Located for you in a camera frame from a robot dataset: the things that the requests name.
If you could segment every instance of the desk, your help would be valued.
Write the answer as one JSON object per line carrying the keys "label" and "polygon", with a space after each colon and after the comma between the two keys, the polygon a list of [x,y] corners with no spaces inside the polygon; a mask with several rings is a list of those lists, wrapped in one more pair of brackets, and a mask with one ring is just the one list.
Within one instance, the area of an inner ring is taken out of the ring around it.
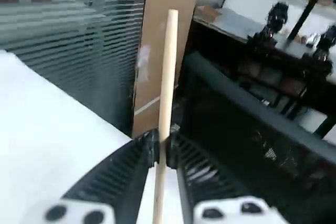
{"label": "desk", "polygon": [[[221,15],[218,16],[214,22],[208,22],[201,16],[194,16],[193,22],[204,26],[212,31],[215,31],[218,34],[225,35],[231,38],[231,41],[236,41],[237,44],[234,45],[234,47],[239,47],[239,45],[241,44],[246,44],[247,36],[252,36],[254,33],[261,31],[264,27],[264,24],[258,23],[247,17],[239,15],[229,8],[222,8],[218,9],[217,11],[219,11]],[[283,52],[285,52],[285,55],[287,56],[291,55],[292,62],[296,62],[298,65],[303,63],[301,61],[301,58],[298,56],[302,56],[305,52],[311,51],[311,49],[295,41],[287,46],[286,37],[283,35],[276,35],[275,39],[278,41],[275,46],[276,51],[278,51],[282,55],[284,55]],[[223,51],[224,48],[225,46],[223,45],[216,47],[217,50],[221,51]],[[237,48],[237,50],[239,50],[239,53],[243,53],[240,48]],[[335,60],[336,55],[331,54],[330,59]],[[332,74],[330,74],[327,77],[327,81],[320,82],[320,99],[309,105],[324,114],[334,114],[336,113],[336,110],[333,108],[332,105],[334,103],[333,97],[335,97],[334,95],[336,95],[336,86],[334,85],[336,83],[336,73],[333,72]]]}

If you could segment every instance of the metal pole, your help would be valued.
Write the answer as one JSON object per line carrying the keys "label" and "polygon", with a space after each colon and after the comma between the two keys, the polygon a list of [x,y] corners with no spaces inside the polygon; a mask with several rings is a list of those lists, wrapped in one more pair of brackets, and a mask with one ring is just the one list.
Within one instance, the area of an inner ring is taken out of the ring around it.
{"label": "metal pole", "polygon": [[295,37],[297,36],[300,28],[302,27],[303,23],[306,21],[307,17],[309,16],[311,10],[313,10],[315,4],[317,3],[318,0],[309,0],[306,8],[304,9],[301,17],[299,18],[298,22],[296,23],[295,27],[293,30],[290,32],[290,35],[288,36],[287,40],[291,41],[294,40]]}

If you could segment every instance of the cardboard sheet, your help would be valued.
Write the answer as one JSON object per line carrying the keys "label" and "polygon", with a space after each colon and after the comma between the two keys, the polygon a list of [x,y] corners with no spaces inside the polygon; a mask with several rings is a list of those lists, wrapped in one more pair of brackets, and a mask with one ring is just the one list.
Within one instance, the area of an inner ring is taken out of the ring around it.
{"label": "cardboard sheet", "polygon": [[160,95],[164,37],[170,8],[179,11],[177,63],[178,80],[184,48],[188,37],[196,0],[146,0],[138,60],[135,110]]}

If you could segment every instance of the dark wooden desk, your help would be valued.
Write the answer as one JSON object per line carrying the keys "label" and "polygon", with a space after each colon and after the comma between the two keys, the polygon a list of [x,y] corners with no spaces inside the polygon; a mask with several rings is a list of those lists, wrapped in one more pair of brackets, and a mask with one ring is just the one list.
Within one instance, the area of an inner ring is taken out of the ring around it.
{"label": "dark wooden desk", "polygon": [[[220,12],[222,15],[212,23],[199,16],[193,17],[191,33],[194,35],[190,34],[188,40],[192,42],[188,42],[188,47],[189,51],[196,49],[210,61],[224,66],[224,69],[234,69],[246,55],[247,36],[261,31],[264,25],[238,15],[228,8],[220,9]],[[296,65],[298,69],[314,68],[314,65],[310,66],[302,60],[303,54],[311,52],[311,49],[295,41],[288,45],[283,35],[276,35],[275,39],[278,43],[273,49],[274,55],[281,59],[286,58],[285,64]],[[305,105],[328,116],[336,115],[334,83],[336,73],[332,73],[327,79],[315,81],[314,90],[306,93],[298,107]]]}

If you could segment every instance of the white plastic part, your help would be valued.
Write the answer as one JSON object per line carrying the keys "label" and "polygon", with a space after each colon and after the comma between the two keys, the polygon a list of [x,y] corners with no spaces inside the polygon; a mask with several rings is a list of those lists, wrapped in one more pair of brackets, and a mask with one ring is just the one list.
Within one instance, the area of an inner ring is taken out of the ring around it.
{"label": "white plastic part", "polygon": [[112,207],[95,202],[59,199],[31,207],[22,224],[115,224]]}
{"label": "white plastic part", "polygon": [[[254,204],[260,212],[242,212],[244,204]],[[215,209],[222,216],[205,215],[206,210]],[[208,200],[199,203],[194,209],[194,224],[287,224],[275,208],[270,208],[266,202],[256,197],[247,196],[233,199]]]}

